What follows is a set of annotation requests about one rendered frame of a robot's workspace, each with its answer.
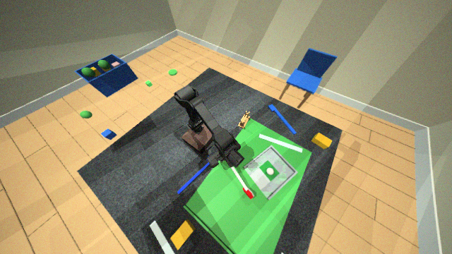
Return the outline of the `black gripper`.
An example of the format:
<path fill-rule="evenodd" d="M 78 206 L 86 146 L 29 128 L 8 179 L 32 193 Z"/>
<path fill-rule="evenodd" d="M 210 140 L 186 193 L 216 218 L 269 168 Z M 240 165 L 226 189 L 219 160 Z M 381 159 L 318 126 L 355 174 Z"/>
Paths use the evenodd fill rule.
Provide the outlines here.
<path fill-rule="evenodd" d="M 239 150 L 241 148 L 241 145 L 237 142 L 237 147 L 235 148 L 236 150 Z M 217 161 L 217 159 L 220 160 L 220 162 L 223 162 L 223 155 L 219 152 L 215 153 L 215 156 L 213 154 L 211 154 L 210 156 L 207 157 L 208 162 L 210 163 L 210 165 L 212 166 L 212 168 L 215 168 L 217 165 L 219 165 L 219 162 Z"/>

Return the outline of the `white golf ball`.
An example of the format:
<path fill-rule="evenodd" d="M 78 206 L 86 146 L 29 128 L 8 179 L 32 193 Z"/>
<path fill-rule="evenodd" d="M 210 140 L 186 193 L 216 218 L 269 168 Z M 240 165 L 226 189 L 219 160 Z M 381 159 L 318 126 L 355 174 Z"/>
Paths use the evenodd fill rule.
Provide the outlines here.
<path fill-rule="evenodd" d="M 267 174 L 272 175 L 274 171 L 272 168 L 269 167 L 266 169 L 266 172 L 267 172 Z"/>

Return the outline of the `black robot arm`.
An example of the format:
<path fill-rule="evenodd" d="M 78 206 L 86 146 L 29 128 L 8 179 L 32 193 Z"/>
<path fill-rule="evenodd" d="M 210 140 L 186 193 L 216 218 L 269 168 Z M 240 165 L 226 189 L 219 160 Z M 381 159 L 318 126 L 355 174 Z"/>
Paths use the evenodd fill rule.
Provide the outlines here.
<path fill-rule="evenodd" d="M 212 133 L 212 139 L 216 148 L 223 155 L 223 159 L 229 167 L 237 167 L 245 158 L 235 149 L 237 141 L 234 136 L 224 128 L 221 128 L 213 115 L 208 111 L 204 101 L 199 97 L 197 89 L 188 85 L 174 93 L 177 102 L 185 107 L 189 115 L 190 129 L 199 134 L 203 130 L 203 124 Z"/>

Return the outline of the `green flat mat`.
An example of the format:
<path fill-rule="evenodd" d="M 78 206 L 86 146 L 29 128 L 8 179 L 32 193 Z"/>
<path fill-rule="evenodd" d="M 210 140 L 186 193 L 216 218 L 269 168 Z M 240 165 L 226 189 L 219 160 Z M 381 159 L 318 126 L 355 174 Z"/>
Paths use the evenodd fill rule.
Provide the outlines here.
<path fill-rule="evenodd" d="M 259 134 L 300 147 L 302 152 L 259 138 Z M 254 197 L 249 199 L 231 167 L 219 160 L 186 205 L 234 254 L 273 254 L 311 152 L 253 119 L 235 140 L 245 159 L 234 168 Z M 271 145 L 298 173 L 267 200 L 244 166 Z"/>

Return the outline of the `yellow flat block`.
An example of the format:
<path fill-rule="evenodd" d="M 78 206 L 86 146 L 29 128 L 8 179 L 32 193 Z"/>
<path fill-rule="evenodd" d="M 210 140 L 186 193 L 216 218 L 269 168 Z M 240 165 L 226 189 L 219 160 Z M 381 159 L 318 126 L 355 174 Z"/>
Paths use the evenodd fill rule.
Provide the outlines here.
<path fill-rule="evenodd" d="M 312 142 L 316 143 L 318 146 L 322 147 L 323 149 L 329 147 L 332 140 L 327 138 L 324 135 L 321 135 L 320 133 L 317 133 L 311 140 Z"/>
<path fill-rule="evenodd" d="M 178 230 L 174 233 L 171 240 L 174 245 L 179 250 L 190 234 L 193 232 L 195 228 L 192 226 L 190 221 L 186 219 L 186 221 L 178 228 Z"/>

